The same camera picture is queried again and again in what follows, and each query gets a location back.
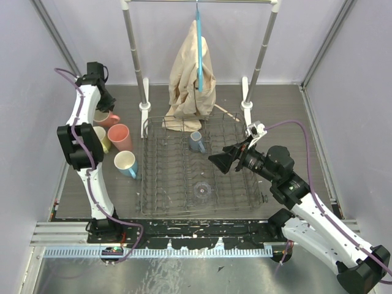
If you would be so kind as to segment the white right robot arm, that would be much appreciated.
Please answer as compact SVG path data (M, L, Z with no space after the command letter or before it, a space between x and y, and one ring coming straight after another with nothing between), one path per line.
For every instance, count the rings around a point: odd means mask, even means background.
M271 183L270 192L284 206L268 219L275 241L294 241L326 264L348 293L369 293L385 277L390 252L373 246L348 228L294 170L294 160L284 146L258 152L249 140L226 146L209 156L222 173L247 168Z

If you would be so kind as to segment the light blue mug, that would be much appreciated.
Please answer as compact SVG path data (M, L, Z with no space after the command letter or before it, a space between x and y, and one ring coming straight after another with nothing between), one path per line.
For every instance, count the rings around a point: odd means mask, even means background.
M125 176L137 178L138 163L131 151L120 151L114 158L115 167Z

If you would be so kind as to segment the pink mug with handle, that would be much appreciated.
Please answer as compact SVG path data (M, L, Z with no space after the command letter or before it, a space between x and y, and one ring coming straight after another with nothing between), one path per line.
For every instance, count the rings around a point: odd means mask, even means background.
M102 112L96 110L94 113L93 121L101 127L111 127L120 122L120 117L115 115L112 111Z

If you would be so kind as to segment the yellow-green mug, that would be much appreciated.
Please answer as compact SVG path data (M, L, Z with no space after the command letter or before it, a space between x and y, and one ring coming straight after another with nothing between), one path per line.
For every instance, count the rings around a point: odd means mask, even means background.
M94 126L93 129L102 145L104 153L107 154L111 149L111 141L107 136L106 130L100 126Z

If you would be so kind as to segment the pink handleless tumbler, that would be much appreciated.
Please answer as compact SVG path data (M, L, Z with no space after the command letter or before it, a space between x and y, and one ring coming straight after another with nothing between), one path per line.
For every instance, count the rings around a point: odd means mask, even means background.
M133 144L129 128L124 124L115 124L108 130L108 139L119 151L132 151Z

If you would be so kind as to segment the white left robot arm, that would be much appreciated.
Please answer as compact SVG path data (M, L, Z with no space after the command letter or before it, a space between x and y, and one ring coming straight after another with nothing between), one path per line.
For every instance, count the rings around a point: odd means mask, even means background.
M89 62L86 73L73 79L67 76L67 70L55 68L55 72L68 80L76 92L70 118L57 128L56 134L66 162L76 171L86 190L91 207L86 231L93 239L115 243L121 239L123 228L107 193L102 173L104 149L93 128L95 112L108 112L115 106L116 99L105 87L107 67Z

